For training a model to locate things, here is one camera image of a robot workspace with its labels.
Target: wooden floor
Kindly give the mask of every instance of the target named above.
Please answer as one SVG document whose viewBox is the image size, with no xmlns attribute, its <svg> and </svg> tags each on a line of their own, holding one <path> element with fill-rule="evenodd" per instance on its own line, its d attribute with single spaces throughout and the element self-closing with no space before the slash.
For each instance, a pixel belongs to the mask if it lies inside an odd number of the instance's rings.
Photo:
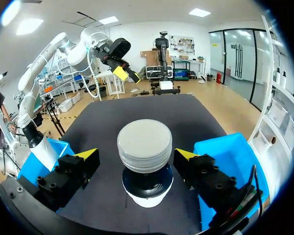
<svg viewBox="0 0 294 235">
<path fill-rule="evenodd" d="M 230 88 L 215 82 L 199 84 L 197 80 L 190 80 L 188 82 L 177 81 L 174 83 L 174 86 L 181 86 L 182 94 L 194 95 L 215 117 L 227 134 L 240 132 L 248 140 L 259 119 L 260 112 L 240 95 L 232 91 Z M 130 93 L 133 88 L 137 88 L 138 91 Z M 121 94 L 120 98 L 134 98 L 131 97 L 133 94 L 142 91 L 151 92 L 150 83 L 146 80 L 143 80 L 138 84 L 126 82 L 125 91 L 126 93 Z M 74 122 L 75 117 L 77 117 L 88 104 L 93 102 L 88 93 L 84 93 L 83 91 L 80 91 L 80 93 L 82 99 L 68 112 L 58 115 L 64 130 L 67 130 Z M 57 96 L 57 99 L 57 102 L 62 102 L 65 98 L 63 96 Z M 113 99 L 117 99 L 117 96 L 112 95 L 103 98 L 103 100 Z M 50 119 L 44 119 L 39 130 L 41 132 L 50 131 L 53 139 L 58 139 L 60 137 Z"/>
</svg>

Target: blue container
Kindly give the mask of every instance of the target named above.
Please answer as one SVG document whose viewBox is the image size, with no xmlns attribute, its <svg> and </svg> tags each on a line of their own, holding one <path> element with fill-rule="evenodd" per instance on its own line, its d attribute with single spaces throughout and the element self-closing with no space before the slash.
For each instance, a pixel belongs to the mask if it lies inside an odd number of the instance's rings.
<svg viewBox="0 0 294 235">
<path fill-rule="evenodd" d="M 48 139 L 48 141 L 55 152 L 58 154 L 58 158 L 66 154 L 74 155 L 74 152 L 71 150 L 69 143 L 52 139 Z M 22 166 L 18 178 L 24 176 L 29 182 L 37 186 L 37 177 L 44 177 L 49 173 L 50 171 L 36 158 L 33 153 L 31 153 Z"/>
<path fill-rule="evenodd" d="M 269 188 L 261 168 L 261 165 L 242 134 L 236 133 L 211 140 L 195 143 L 194 153 L 198 155 L 208 154 L 215 158 L 215 165 L 229 177 L 237 178 L 237 188 L 245 185 L 255 164 L 259 180 L 259 187 L 263 191 L 262 202 L 269 196 Z M 209 208 L 201 197 L 199 197 L 202 231 L 209 228 L 209 223 L 215 215 L 213 208 Z M 259 203 L 248 213 L 250 218 L 259 209 Z"/>
<path fill-rule="evenodd" d="M 82 79 L 82 75 L 78 75 L 78 76 L 74 77 L 74 80 L 75 80 L 75 81 L 79 81 L 79 80 L 81 80 L 81 79 Z"/>
</svg>

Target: white box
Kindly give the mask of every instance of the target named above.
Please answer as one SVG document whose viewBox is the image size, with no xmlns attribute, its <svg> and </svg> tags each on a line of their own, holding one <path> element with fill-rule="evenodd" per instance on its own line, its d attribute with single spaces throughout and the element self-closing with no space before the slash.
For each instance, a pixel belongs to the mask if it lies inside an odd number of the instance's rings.
<svg viewBox="0 0 294 235">
<path fill-rule="evenodd" d="M 77 93 L 77 95 L 72 98 L 73 104 L 76 104 L 80 99 L 81 99 L 80 93 Z"/>
<path fill-rule="evenodd" d="M 272 106 L 268 116 L 278 128 L 281 126 L 287 113 L 287 110 L 284 109 L 281 104 L 279 104 L 275 99 L 272 99 Z"/>
<path fill-rule="evenodd" d="M 171 81 L 160 81 L 161 90 L 171 90 L 173 89 L 173 82 Z"/>
<path fill-rule="evenodd" d="M 252 140 L 252 144 L 259 154 L 264 154 L 272 146 L 272 143 L 267 140 L 260 130 L 259 135 Z"/>
<path fill-rule="evenodd" d="M 71 99 L 67 99 L 59 105 L 59 108 L 60 108 L 61 112 L 63 112 L 63 113 L 67 112 L 72 107 L 73 107 L 73 103 L 72 103 Z"/>
<path fill-rule="evenodd" d="M 294 148 L 294 120 L 290 116 L 289 123 L 284 135 L 284 139 L 290 150 Z"/>
</svg>

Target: white robotic arm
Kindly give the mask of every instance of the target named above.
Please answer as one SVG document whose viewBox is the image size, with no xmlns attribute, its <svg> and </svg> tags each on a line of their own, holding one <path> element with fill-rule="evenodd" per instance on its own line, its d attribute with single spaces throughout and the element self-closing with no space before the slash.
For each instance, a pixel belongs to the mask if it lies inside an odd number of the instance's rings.
<svg viewBox="0 0 294 235">
<path fill-rule="evenodd" d="M 130 43 L 125 39 L 117 39 L 113 42 L 94 27 L 86 28 L 81 33 L 81 40 L 77 45 L 69 41 L 66 33 L 60 33 L 39 54 L 20 79 L 19 90 L 25 93 L 25 97 L 20 105 L 18 126 L 28 139 L 31 152 L 50 171 L 53 169 L 58 156 L 46 137 L 38 133 L 31 120 L 39 93 L 39 84 L 35 82 L 36 76 L 52 58 L 56 50 L 59 49 L 60 52 L 66 53 L 68 63 L 81 73 L 83 80 L 84 76 L 92 75 L 94 77 L 97 88 L 99 86 L 93 72 L 95 62 L 92 57 L 98 57 L 102 63 L 109 65 L 112 72 L 122 80 L 130 76 L 135 82 L 139 82 L 140 79 L 137 74 L 130 70 L 127 62 L 121 59 L 129 51 L 130 47 Z"/>
</svg>

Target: red fire extinguisher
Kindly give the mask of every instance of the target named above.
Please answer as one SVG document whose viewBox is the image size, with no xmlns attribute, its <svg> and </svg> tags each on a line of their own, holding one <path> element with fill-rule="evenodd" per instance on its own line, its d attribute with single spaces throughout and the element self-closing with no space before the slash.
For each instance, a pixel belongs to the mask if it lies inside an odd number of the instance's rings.
<svg viewBox="0 0 294 235">
<path fill-rule="evenodd" d="M 220 72 L 218 72 L 216 75 L 216 82 L 221 83 L 221 80 L 222 80 L 222 74 Z"/>
</svg>

